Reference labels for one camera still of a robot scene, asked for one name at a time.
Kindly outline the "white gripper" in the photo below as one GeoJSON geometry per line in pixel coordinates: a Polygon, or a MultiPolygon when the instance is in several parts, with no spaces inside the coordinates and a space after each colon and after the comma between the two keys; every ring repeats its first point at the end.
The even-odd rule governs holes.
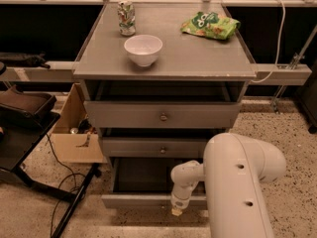
{"type": "Polygon", "coordinates": [[[200,181],[205,180],[204,167],[197,161],[189,161],[175,166],[170,173],[173,181],[171,191],[171,214],[180,216],[189,205],[192,192],[200,181]]]}

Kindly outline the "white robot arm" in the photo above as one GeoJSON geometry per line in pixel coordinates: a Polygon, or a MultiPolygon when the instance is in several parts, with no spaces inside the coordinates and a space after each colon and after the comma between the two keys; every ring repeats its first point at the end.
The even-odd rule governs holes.
{"type": "Polygon", "coordinates": [[[274,238],[261,184],[286,171],[275,145],[250,137],[222,133],[207,143],[203,162],[189,161],[171,171],[171,213],[182,214],[202,181],[212,238],[274,238]]]}

